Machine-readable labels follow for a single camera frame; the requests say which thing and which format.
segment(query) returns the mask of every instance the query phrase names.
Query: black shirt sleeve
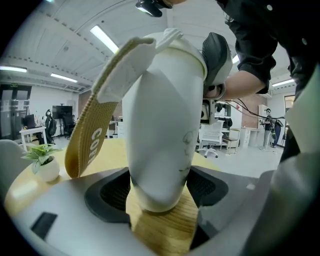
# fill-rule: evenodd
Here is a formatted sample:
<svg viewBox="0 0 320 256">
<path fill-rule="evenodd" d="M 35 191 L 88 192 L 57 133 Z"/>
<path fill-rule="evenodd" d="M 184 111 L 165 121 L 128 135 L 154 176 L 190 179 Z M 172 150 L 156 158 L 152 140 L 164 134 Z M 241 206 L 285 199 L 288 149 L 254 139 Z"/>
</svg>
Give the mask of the black shirt sleeve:
<svg viewBox="0 0 320 256">
<path fill-rule="evenodd" d="M 276 65 L 272 54 L 278 42 L 265 31 L 246 27 L 236 20 L 225 23 L 236 37 L 235 50 L 240 60 L 238 69 L 247 71 L 260 79 L 265 84 L 265 88 L 258 94 L 266 94 L 271 78 L 270 71 Z"/>
</svg>

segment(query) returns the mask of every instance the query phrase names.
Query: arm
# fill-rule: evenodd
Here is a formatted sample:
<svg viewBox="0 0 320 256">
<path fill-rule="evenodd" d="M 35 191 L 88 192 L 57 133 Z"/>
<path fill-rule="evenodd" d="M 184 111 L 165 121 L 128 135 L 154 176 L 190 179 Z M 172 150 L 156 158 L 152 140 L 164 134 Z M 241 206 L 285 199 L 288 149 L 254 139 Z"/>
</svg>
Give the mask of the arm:
<svg viewBox="0 0 320 256">
<path fill-rule="evenodd" d="M 235 50 L 239 56 L 239 72 L 225 81 L 225 100 L 241 98 L 255 93 L 268 92 L 270 70 L 276 65 L 272 54 L 277 48 L 277 41 L 266 32 L 252 29 L 237 21 L 226 22 L 236 36 Z M 219 95 L 219 91 L 209 91 L 206 97 Z"/>
</svg>

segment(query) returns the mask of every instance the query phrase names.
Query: glass door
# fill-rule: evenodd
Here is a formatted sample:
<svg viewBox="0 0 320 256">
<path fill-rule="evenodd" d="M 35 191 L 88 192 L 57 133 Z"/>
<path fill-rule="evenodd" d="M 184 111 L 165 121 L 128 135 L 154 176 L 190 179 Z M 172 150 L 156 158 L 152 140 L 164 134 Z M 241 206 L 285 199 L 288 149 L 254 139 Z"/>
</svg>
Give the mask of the glass door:
<svg viewBox="0 0 320 256">
<path fill-rule="evenodd" d="M 22 129 L 22 118 L 29 110 L 31 86 L 0 85 L 0 139 L 18 140 Z"/>
</svg>

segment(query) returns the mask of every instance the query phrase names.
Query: white chair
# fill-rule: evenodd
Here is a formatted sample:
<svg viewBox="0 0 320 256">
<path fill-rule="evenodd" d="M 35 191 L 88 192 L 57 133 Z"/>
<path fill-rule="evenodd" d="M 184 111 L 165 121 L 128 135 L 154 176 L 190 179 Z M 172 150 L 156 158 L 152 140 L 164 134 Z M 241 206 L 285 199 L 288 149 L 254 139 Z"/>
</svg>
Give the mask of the white chair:
<svg viewBox="0 0 320 256">
<path fill-rule="evenodd" d="M 0 140 L 0 199 L 5 200 L 7 191 L 15 178 L 33 161 L 22 159 L 24 150 L 14 141 Z"/>
<path fill-rule="evenodd" d="M 201 124 L 201 128 L 199 130 L 199 140 L 200 145 L 198 148 L 199 151 L 205 151 L 204 157 L 207 158 L 208 153 L 213 153 L 216 158 L 218 158 L 218 154 L 215 149 L 213 149 L 211 146 L 213 145 L 221 145 L 222 144 L 222 128 L 224 125 L 224 121 L 218 120 L 217 122 L 213 124 Z M 203 147 L 203 141 L 209 142 L 207 148 Z"/>
</svg>

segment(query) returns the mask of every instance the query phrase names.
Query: potted plant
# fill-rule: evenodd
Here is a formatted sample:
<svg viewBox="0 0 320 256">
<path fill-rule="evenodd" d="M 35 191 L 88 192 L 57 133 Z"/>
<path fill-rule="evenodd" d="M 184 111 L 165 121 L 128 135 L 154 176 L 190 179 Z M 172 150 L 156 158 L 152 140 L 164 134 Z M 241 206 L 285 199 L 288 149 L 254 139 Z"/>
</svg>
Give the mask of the potted plant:
<svg viewBox="0 0 320 256">
<path fill-rule="evenodd" d="M 51 182 L 59 176 L 59 164 L 51 155 L 58 151 L 61 149 L 54 148 L 52 144 L 43 144 L 32 147 L 22 158 L 35 161 L 32 164 L 32 172 L 45 182 Z"/>
</svg>

